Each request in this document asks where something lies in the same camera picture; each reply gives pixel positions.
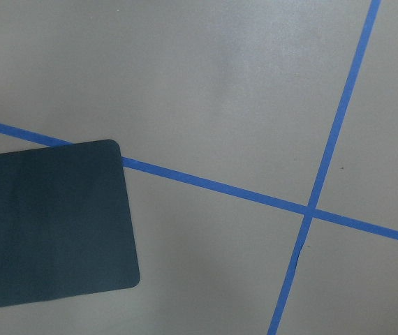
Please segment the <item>black mouse pad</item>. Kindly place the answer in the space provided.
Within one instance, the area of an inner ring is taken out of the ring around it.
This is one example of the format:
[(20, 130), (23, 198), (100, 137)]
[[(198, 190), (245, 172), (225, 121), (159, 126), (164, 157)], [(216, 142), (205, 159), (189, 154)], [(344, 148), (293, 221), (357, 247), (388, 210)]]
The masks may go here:
[(115, 141), (0, 154), (0, 307), (139, 282)]

